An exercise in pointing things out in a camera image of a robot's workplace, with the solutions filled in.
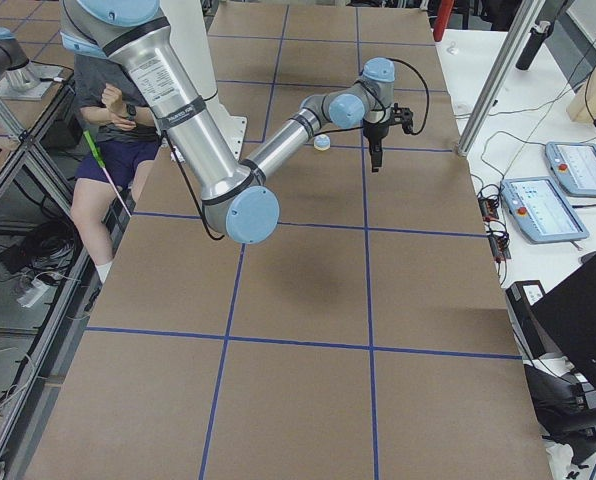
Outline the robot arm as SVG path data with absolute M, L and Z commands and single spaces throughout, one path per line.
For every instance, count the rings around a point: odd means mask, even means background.
M 200 6 L 175 1 L 64 1 L 64 46 L 119 64 L 138 87 L 161 132 L 199 181 L 206 225 L 232 240 L 258 243 L 275 230 L 280 207 L 266 185 L 300 147 L 329 123 L 363 128 L 372 168 L 382 165 L 381 141 L 391 123 L 395 67 L 366 62 L 347 89 L 312 95 L 249 157 L 239 159 L 226 127 L 216 124 L 193 82 L 214 73 Z

